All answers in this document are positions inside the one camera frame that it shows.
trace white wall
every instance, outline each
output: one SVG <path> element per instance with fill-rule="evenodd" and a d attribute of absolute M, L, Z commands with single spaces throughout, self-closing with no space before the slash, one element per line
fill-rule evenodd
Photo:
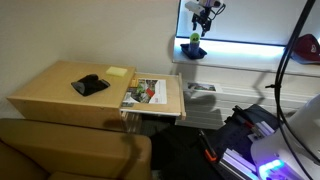
<path fill-rule="evenodd" d="M 58 59 L 136 66 L 140 72 L 261 89 L 273 73 L 173 64 L 179 0 L 0 0 L 0 118 L 5 99 Z M 318 78 L 286 76 L 284 89 L 315 94 Z"/>

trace beige armchair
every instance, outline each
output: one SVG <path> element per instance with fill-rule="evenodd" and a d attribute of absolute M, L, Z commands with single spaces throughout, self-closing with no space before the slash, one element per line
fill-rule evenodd
<path fill-rule="evenodd" d="M 0 119 L 0 140 L 0 179 L 152 179 L 147 136 Z"/>

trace window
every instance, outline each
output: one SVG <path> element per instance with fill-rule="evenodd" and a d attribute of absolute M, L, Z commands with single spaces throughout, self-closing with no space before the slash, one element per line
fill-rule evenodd
<path fill-rule="evenodd" d="M 208 54 L 203 59 L 189 60 L 180 44 L 189 43 L 193 31 L 192 16 L 185 4 L 196 0 L 181 0 L 174 46 L 174 62 L 218 66 L 258 71 L 276 71 L 284 46 L 301 14 L 306 1 L 302 0 L 225 0 L 226 9 L 212 21 L 211 30 L 200 39 L 200 47 Z M 316 1 L 301 34 L 320 37 L 320 15 Z M 290 62 L 287 72 L 319 76 L 319 69 Z"/>

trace chair armrest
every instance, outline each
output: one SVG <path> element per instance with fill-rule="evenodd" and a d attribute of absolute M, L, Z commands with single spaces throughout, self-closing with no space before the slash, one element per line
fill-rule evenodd
<path fill-rule="evenodd" d="M 151 141 L 146 136 L 0 119 L 0 138 L 50 173 L 151 179 Z"/>

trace yellow sticky note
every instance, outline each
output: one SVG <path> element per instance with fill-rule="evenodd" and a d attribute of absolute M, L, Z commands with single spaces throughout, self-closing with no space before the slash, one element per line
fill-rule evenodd
<path fill-rule="evenodd" d="M 127 69 L 124 68 L 118 68 L 118 67 L 113 67 L 111 66 L 106 73 L 108 75 L 113 75 L 113 76 L 120 76 L 123 77 L 127 73 Z"/>

